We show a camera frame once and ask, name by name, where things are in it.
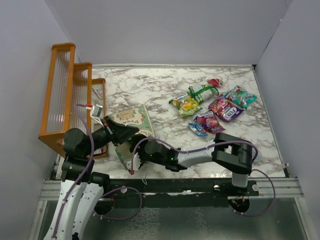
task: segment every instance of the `wire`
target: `wire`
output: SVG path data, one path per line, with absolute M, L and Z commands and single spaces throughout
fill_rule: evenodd
M 142 198 L 142 195 L 141 193 L 134 187 L 130 187 L 130 186 L 122 186 L 122 187 L 118 187 L 116 189 L 113 189 L 109 192 L 107 192 L 106 194 L 104 194 L 101 198 L 109 195 L 109 194 L 112 194 L 116 191 L 119 191 L 121 189 L 130 189 L 130 190 L 133 190 L 133 191 L 136 191 L 140 197 L 140 205 L 139 205 L 139 208 L 138 210 L 131 216 L 126 216 L 126 217 L 111 217 L 111 216 L 104 216 L 104 215 L 99 215 L 95 212 L 95 215 L 99 216 L 100 218 L 104 218 L 104 219 L 109 219 L 109 220 L 128 220 L 128 219 L 132 219 L 133 217 L 135 217 L 136 215 L 138 215 L 138 213 L 141 211 L 141 208 L 142 208 L 142 202 L 143 202 L 143 198 Z
M 77 179 L 74 181 L 74 183 L 70 187 L 69 191 L 67 191 L 66 194 L 65 194 L 65 197 L 64 197 L 64 199 L 62 201 L 58 216 L 56 218 L 56 222 L 55 222 L 55 226 L 54 226 L 54 230 L 53 230 L 53 235 L 52 235 L 53 239 L 56 239 L 57 230 L 58 230 L 59 222 L 60 222 L 60 219 L 61 219 L 61 216 L 62 216 L 62 212 L 63 212 L 64 207 L 65 207 L 65 203 L 68 201 L 68 197 L 70 196 L 70 194 L 71 194 L 72 190 L 74 189 L 74 187 L 76 186 L 76 184 L 82 179 L 84 174 L 88 171 L 88 169 L 89 169 L 89 167 L 90 167 L 90 165 L 92 163 L 92 160 L 93 160 L 93 157 L 94 157 L 94 152 L 95 152 L 94 138 L 93 138 L 93 136 L 91 134 L 91 131 L 90 131 L 90 129 L 89 129 L 84 117 L 81 115 L 81 113 L 77 109 L 77 106 L 86 107 L 86 105 L 85 104 L 75 103 L 74 104 L 74 109 L 75 109 L 76 114 L 79 116 L 81 122 L 83 123 L 84 127 L 86 128 L 86 130 L 88 132 L 88 135 L 89 135 L 89 138 L 90 138 L 90 142 L 91 142 L 91 154 L 90 154 L 89 161 L 88 161 L 87 165 L 85 166 L 85 168 L 83 169 L 82 173 L 77 177 Z
M 263 215 L 263 214 L 266 214 L 267 212 L 270 211 L 270 209 L 275 205 L 275 202 L 276 202 L 276 189 L 275 189 L 275 185 L 274 185 L 274 183 L 272 182 L 271 178 L 268 177 L 268 175 L 265 174 L 263 171 L 260 171 L 260 170 L 258 170 L 258 169 L 252 169 L 252 172 L 254 172 L 254 171 L 259 172 L 259 173 L 265 175 L 265 177 L 269 180 L 269 182 L 271 183 L 271 186 L 272 186 L 272 190 L 273 190 L 273 199 L 272 199 L 272 202 L 271 202 L 270 206 L 269 206 L 266 210 L 264 210 L 264 211 L 262 211 L 262 212 L 259 212 L 259 213 L 245 214 L 245 213 L 243 213 L 243 212 L 239 212 L 239 211 L 233 210 L 234 213 L 239 214 L 239 215 L 244 216 L 244 217 L 258 217 L 258 216 L 261 216 L 261 215 Z
M 210 149 L 210 148 L 213 148 L 213 147 L 216 147 L 216 146 L 223 146 L 223 145 L 229 145 L 229 144 L 247 144 L 251 147 L 254 148 L 255 150 L 255 154 L 252 158 L 252 162 L 257 158 L 258 156 L 258 148 L 253 145 L 251 142 L 249 141 L 245 141 L 245 140 L 234 140 L 234 141 L 224 141 L 224 142 L 218 142 L 218 143 L 213 143 L 211 145 L 208 145 L 206 147 L 201 147 L 201 148 L 197 148 L 197 149 L 193 149 L 193 150 L 190 150 L 190 151 L 181 151 L 177 148 L 175 148 L 174 146 L 170 145 L 169 143 L 159 139 L 159 138 L 156 138 L 156 137 L 152 137 L 152 136 L 148 136 L 144 139 L 141 139 L 134 147 L 133 149 L 133 152 L 132 152 L 132 158 L 131 158 L 131 171 L 130 171 L 130 174 L 133 175 L 135 173 L 134 171 L 134 157 L 135 157 L 135 154 L 136 154 L 136 151 L 138 149 L 138 146 L 143 142 L 143 141 L 146 141 L 146 140 L 156 140 L 160 143 L 163 143 L 164 145 L 167 145 L 169 148 L 175 150 L 176 152 L 178 153 L 181 153 L 181 154 L 191 154 L 191 153 L 197 153 L 197 152 L 200 152 L 200 151 L 203 151 L 203 150 L 207 150 L 207 149 Z

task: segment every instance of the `white wall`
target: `white wall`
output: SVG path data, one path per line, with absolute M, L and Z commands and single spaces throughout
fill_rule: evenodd
M 26 240 L 55 155 L 38 140 L 51 46 L 68 42 L 43 0 L 0 7 L 0 239 Z
M 257 64 L 291 0 L 48 0 L 93 64 Z
M 280 151 L 320 238 L 320 1 L 294 0 L 256 72 Z

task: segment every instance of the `colorful snack packaging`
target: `colorful snack packaging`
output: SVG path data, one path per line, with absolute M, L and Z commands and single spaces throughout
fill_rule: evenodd
M 192 116 L 195 112 L 202 109 L 202 107 L 199 106 L 199 103 L 194 100 L 188 92 L 182 93 L 171 99 L 169 104 L 171 103 L 178 108 L 181 118 Z
M 219 88 L 224 84 L 224 82 L 218 78 L 209 79 L 207 82 L 216 88 Z
M 194 121 L 201 124 L 204 130 L 209 133 L 217 134 L 225 130 L 218 122 L 218 119 L 212 110 L 196 116 Z
M 193 85 L 189 87 L 191 96 L 199 103 L 202 104 L 213 95 L 219 95 L 219 91 L 212 85 Z
M 218 96 L 217 99 L 209 105 L 208 109 L 212 110 L 220 119 L 227 123 L 237 118 L 244 111 L 229 102 L 223 94 Z
M 197 122 L 189 122 L 189 127 L 192 132 L 200 137 L 208 136 L 208 134 L 206 134 L 206 130 L 204 130 L 204 128 Z
M 248 104 L 253 103 L 257 96 L 248 93 L 244 88 L 239 85 L 235 86 L 232 90 L 228 91 L 225 95 L 226 99 L 240 105 L 241 107 L 247 109 Z

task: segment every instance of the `blue candy wrapper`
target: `blue candy wrapper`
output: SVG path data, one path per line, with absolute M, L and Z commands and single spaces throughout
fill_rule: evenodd
M 206 134 L 206 130 L 197 122 L 189 122 L 189 127 L 197 136 L 208 136 L 208 134 Z

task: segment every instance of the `teal snack bag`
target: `teal snack bag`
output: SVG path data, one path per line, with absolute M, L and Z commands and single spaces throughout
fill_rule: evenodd
M 193 85 L 189 87 L 189 91 L 191 96 L 199 103 L 203 103 L 204 101 L 208 100 L 212 96 L 219 95 L 219 91 L 212 86 L 211 84 L 208 85 Z
M 241 107 L 247 109 L 248 104 L 253 103 L 257 96 L 247 92 L 244 88 L 239 85 L 235 86 L 232 90 L 228 91 L 225 95 L 225 98 L 232 101 L 235 104 L 240 105 Z

